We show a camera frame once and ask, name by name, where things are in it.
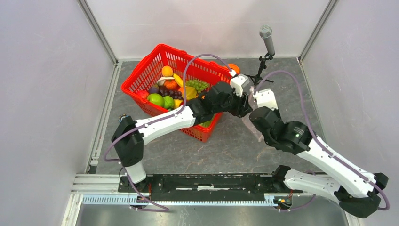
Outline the clear zip top bag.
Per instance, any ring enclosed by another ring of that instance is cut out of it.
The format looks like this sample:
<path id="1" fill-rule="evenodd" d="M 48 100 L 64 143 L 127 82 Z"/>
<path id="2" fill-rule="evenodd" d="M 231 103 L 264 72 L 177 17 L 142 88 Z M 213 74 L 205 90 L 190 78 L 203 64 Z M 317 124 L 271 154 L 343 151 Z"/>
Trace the clear zip top bag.
<path id="1" fill-rule="evenodd" d="M 253 91 L 254 91 L 254 86 L 250 87 L 249 90 L 249 95 L 248 95 L 248 103 L 249 106 L 255 110 L 258 108 L 256 100 L 253 97 Z M 253 123 L 251 122 L 250 118 L 250 113 L 247 114 L 246 116 L 244 116 L 242 118 L 242 122 L 244 123 L 244 125 L 251 131 L 251 133 L 255 136 L 255 138 L 258 140 L 258 142 L 263 142 L 264 141 L 264 137 L 261 134 L 261 132 L 259 132 L 259 130 L 253 125 Z"/>

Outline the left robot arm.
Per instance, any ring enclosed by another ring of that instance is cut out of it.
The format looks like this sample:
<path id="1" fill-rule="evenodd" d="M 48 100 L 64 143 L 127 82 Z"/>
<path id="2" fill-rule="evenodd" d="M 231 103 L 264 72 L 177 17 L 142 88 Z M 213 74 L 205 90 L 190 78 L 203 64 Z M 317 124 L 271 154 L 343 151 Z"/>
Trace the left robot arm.
<path id="1" fill-rule="evenodd" d="M 142 159 L 144 146 L 152 140 L 175 130 L 190 128 L 212 120 L 215 114 L 229 112 L 242 118 L 252 111 L 248 103 L 249 83 L 234 78 L 229 83 L 218 82 L 203 95 L 195 97 L 175 110 L 156 117 L 133 120 L 123 116 L 116 129 L 112 144 L 118 161 L 126 170 L 130 186 L 137 192 L 144 191 L 148 179 Z"/>

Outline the red plastic basket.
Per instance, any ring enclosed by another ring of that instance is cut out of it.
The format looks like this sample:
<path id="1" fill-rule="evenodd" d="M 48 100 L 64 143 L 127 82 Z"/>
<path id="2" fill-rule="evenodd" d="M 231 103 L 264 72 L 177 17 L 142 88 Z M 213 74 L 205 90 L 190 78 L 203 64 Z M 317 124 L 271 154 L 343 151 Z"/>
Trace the red plastic basket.
<path id="1" fill-rule="evenodd" d="M 231 75 L 228 69 L 202 59 L 195 59 L 191 65 L 188 65 L 188 62 L 192 59 L 193 56 L 187 54 L 183 50 L 178 50 L 165 44 L 159 44 L 149 55 L 139 62 L 131 75 L 123 82 L 121 89 L 125 94 L 133 98 L 138 106 L 145 113 L 149 114 L 151 118 L 175 110 L 183 104 L 182 100 L 175 100 L 174 109 L 167 110 L 148 100 L 141 99 L 136 94 L 139 90 L 148 91 L 151 86 L 157 83 L 157 80 L 162 77 L 161 69 L 163 66 L 168 65 L 172 67 L 173 72 L 181 78 L 183 74 L 186 73 L 186 81 L 198 79 L 210 85 L 215 85 L 220 81 L 230 81 Z M 206 142 L 221 116 L 222 113 L 215 114 L 213 122 L 208 128 L 196 125 L 180 130 L 199 141 Z"/>

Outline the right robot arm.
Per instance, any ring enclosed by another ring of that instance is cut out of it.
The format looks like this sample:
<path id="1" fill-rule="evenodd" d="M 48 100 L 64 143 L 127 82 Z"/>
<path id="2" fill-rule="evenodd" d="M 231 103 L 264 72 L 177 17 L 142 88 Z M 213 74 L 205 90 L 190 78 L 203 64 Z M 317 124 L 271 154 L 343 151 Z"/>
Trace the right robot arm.
<path id="1" fill-rule="evenodd" d="M 268 146 L 307 160 L 327 174 L 320 177 L 280 165 L 271 180 L 275 191 L 301 190 L 322 196 L 358 218 L 367 218 L 381 209 L 380 191 L 389 180 L 386 175 L 369 173 L 350 163 L 320 137 L 312 137 L 313 131 L 305 124 L 284 123 L 278 110 L 257 108 L 249 120 Z"/>

